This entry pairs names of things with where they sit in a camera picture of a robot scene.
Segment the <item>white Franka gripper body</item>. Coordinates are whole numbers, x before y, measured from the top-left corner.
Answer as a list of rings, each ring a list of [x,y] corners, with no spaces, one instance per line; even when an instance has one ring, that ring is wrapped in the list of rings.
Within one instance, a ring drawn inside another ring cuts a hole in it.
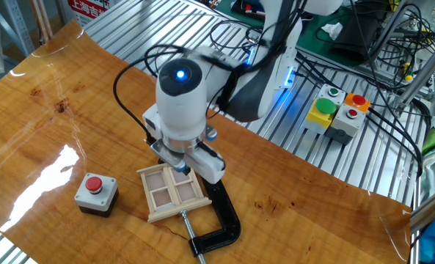
[[[215,184],[224,176],[226,164],[220,154],[212,148],[201,147],[188,151],[184,155],[186,164],[210,184]]]

